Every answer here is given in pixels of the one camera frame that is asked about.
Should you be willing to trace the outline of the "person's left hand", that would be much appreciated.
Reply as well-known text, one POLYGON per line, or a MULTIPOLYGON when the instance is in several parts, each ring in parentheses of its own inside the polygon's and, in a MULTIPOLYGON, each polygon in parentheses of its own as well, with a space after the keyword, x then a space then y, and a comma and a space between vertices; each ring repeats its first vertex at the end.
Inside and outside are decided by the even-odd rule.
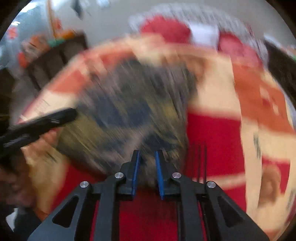
POLYGON ((1 202, 20 207, 32 207, 36 193, 29 177, 28 168, 9 172, 1 168, 1 202))

